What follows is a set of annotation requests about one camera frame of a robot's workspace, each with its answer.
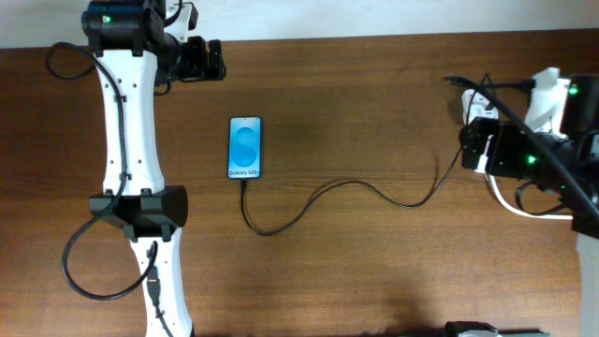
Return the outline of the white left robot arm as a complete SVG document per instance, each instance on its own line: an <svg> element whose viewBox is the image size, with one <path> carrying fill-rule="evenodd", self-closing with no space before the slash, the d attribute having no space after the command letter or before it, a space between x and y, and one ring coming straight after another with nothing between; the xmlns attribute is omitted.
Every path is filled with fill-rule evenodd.
<svg viewBox="0 0 599 337"><path fill-rule="evenodd" d="M102 192L90 210L120 229L138 263L149 336L192 336L181 269L188 196L160 168L154 89L176 81L220 81L218 40L193 35L192 1L93 1L81 26L97 62L107 135Z"/></svg>

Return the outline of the blue Galaxy smartphone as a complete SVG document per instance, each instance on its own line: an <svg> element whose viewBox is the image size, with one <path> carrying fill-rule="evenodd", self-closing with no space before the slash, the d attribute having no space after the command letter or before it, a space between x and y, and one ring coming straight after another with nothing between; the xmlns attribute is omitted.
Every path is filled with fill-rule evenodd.
<svg viewBox="0 0 599 337"><path fill-rule="evenodd" d="M262 119L234 117L229 122L227 177L259 179L262 173Z"/></svg>

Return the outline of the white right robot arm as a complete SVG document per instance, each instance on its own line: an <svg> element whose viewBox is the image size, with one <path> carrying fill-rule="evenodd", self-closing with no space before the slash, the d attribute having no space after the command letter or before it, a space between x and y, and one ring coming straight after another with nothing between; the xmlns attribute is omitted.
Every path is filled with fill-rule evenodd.
<svg viewBox="0 0 599 337"><path fill-rule="evenodd" d="M580 333L598 333L598 78L563 75L549 67L511 83L528 94L519 117L495 92L500 82L446 80L464 90L459 140L461 164L485 176L493 192L499 177L519 180L514 212L526 215L522 195L534 186L558 196L539 219L566 219L577 234L581 273Z"/></svg>

